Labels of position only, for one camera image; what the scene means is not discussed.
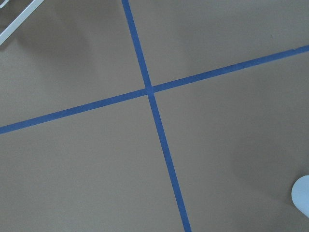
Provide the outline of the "light blue plastic cup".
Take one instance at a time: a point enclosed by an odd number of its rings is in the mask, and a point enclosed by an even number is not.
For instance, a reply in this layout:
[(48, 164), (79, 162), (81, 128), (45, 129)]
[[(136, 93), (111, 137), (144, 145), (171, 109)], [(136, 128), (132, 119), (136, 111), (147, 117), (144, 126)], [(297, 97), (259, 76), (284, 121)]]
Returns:
[(309, 218), (309, 176), (305, 175), (295, 181), (291, 190), (294, 206)]

